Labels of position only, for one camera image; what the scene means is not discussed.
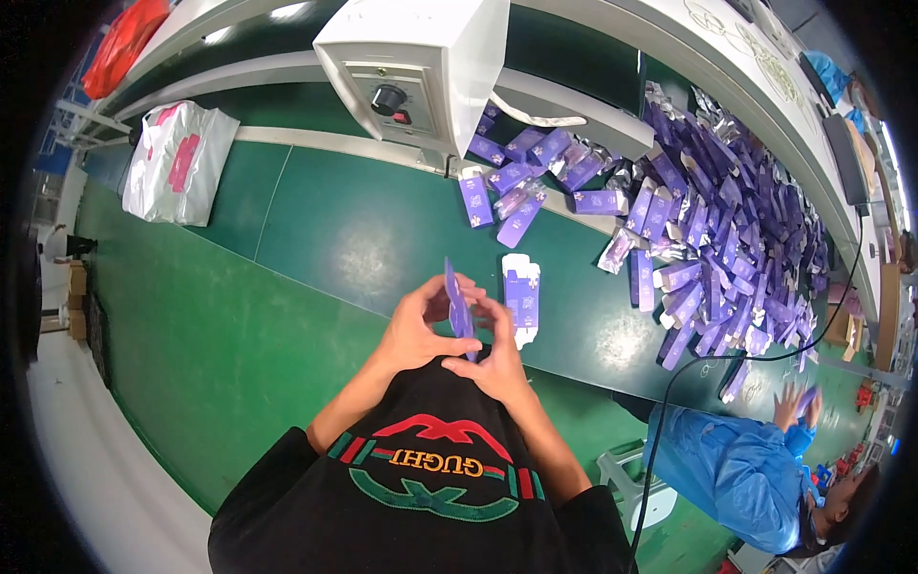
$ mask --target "pile of purple boxes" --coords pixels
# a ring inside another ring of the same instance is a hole
[[[648,83],[644,122],[655,144],[636,163],[563,129],[528,127],[500,146],[486,137],[500,113],[488,106],[469,151],[497,169],[460,182],[472,227],[493,223],[497,213],[498,241],[510,248],[544,201],[546,173],[575,213],[618,218],[598,265],[618,273],[631,254],[632,303],[642,312],[654,311],[655,290],[663,292],[660,322],[669,334],[660,359],[670,370],[693,339],[698,356],[811,343],[816,319],[798,287],[806,276],[812,296],[828,283],[824,226],[809,202],[742,124],[697,95],[696,118]],[[584,189],[609,171],[600,189]],[[493,205],[486,187],[499,195]],[[669,265],[654,270],[653,257]],[[725,401],[747,373],[747,363],[735,370]]]
[[[663,367],[672,370],[696,335],[697,356],[811,343],[816,319],[798,294],[800,279],[809,278],[811,296],[827,287],[824,226],[811,206],[734,118],[739,129],[724,141],[709,122],[648,99],[644,121],[655,144],[645,179],[599,266],[617,272],[632,254],[632,303],[641,311],[654,310],[655,288],[663,292]],[[649,252],[633,248],[639,237]],[[652,271],[650,255],[663,252],[670,264]],[[800,371],[805,364],[801,357]],[[748,363],[734,370],[724,402],[748,372]]]

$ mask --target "white plastic stool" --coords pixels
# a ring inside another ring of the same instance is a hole
[[[641,512],[641,498],[644,496],[643,482],[634,482],[624,466],[633,460],[638,460],[644,455],[644,445],[622,455],[614,455],[606,451],[599,455],[596,464],[599,465],[599,484],[608,485],[610,481],[615,484],[624,498],[625,518],[632,532],[637,529],[638,514]],[[644,517],[644,527],[652,526],[673,511],[678,495],[663,480],[650,477],[650,496],[647,498],[647,513]]]

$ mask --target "red plastic bag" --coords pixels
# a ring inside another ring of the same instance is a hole
[[[168,16],[169,0],[138,0],[115,18],[83,76],[86,95],[97,100],[114,92]]]

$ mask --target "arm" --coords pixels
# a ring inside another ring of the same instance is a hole
[[[587,473],[529,386],[513,340],[510,310],[494,299],[482,298],[478,301],[476,315],[484,318],[494,330],[491,355],[478,365],[460,358],[443,359],[442,365],[460,377],[471,378],[485,394],[503,403],[520,428],[523,442],[544,477],[552,502],[561,506],[590,488]]]
[[[485,296],[485,290],[475,287],[471,279],[458,273],[456,279],[466,300]],[[452,339],[433,333],[433,323],[449,316],[443,282],[443,276],[433,277],[398,303],[383,340],[369,360],[307,427],[307,438],[317,452],[326,452],[341,433],[379,404],[399,371],[425,366],[438,355],[481,349],[477,339]]]

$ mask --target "red embroidery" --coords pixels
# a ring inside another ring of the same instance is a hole
[[[493,436],[491,436],[491,433],[485,430],[485,427],[481,426],[475,421],[463,420],[444,422],[432,414],[418,413],[414,416],[408,417],[402,422],[390,424],[386,428],[376,431],[373,433],[373,436],[392,436],[393,434],[401,433],[413,426],[418,425],[427,428],[418,432],[415,436],[418,438],[426,438],[430,440],[446,437],[454,443],[471,444],[472,437],[470,437],[468,434],[475,433],[484,439],[485,443],[487,443],[487,445],[490,446],[494,452],[498,454],[498,456],[507,462],[513,462],[513,459],[510,458],[510,454],[507,452],[507,449],[504,448],[504,446],[499,443]]]
[[[366,439],[364,439],[362,436],[358,436],[357,438],[353,439],[353,442],[351,443],[351,445],[348,446],[348,449],[344,451],[343,455],[341,455],[342,463],[346,465],[351,464],[351,461],[353,460],[355,456],[357,456],[357,452],[360,450],[360,447],[363,446],[365,442],[366,442]]]
[[[529,469],[520,469],[520,494],[522,498],[532,498],[532,480],[529,478]]]

